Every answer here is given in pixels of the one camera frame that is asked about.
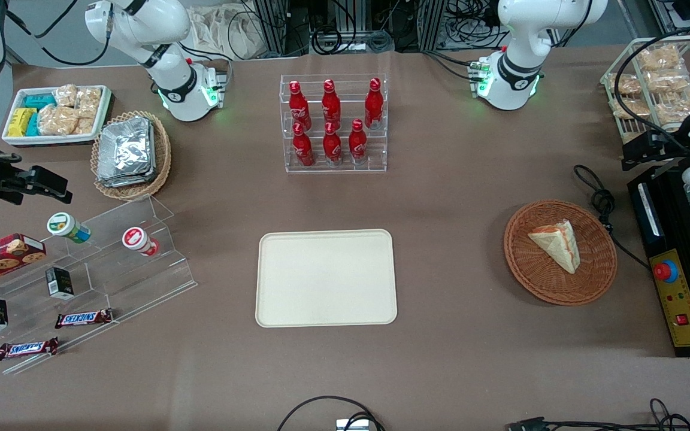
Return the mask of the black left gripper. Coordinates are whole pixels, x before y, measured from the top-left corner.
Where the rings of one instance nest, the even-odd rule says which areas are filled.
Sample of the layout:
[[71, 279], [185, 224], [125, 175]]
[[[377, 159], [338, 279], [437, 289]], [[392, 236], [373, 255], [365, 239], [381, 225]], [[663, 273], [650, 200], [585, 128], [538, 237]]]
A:
[[[664, 151], [661, 161], [672, 161], [682, 157], [690, 166], [690, 128], [664, 130], [659, 134]], [[656, 133], [641, 133], [622, 145], [622, 171], [627, 172], [642, 163], [648, 163], [651, 157], [659, 156], [661, 144]]]

